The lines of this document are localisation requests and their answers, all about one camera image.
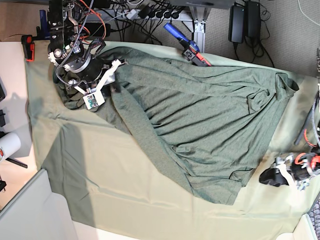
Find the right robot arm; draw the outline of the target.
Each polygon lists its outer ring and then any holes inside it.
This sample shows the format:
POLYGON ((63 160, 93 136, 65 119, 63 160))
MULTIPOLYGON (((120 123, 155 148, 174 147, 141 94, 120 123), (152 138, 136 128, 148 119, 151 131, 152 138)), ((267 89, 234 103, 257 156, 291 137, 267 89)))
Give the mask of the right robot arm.
POLYGON ((90 94, 116 82, 116 68, 99 54, 106 46, 107 31, 90 43, 86 27, 90 15, 98 18, 93 0, 51 0, 47 12, 50 43, 48 59, 55 66, 53 81, 68 92, 90 94))

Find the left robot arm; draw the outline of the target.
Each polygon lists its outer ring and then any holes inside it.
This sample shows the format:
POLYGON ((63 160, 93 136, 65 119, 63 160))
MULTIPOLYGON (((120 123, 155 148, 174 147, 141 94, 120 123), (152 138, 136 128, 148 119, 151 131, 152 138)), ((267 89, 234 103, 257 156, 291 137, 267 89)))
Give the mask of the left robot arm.
POLYGON ((273 160, 265 160, 265 170, 258 182, 265 186, 292 187, 304 191, 311 179, 320 174, 320 121, 319 104, 320 71, 315 77, 295 75, 299 91, 289 100, 284 109, 268 154, 273 160))

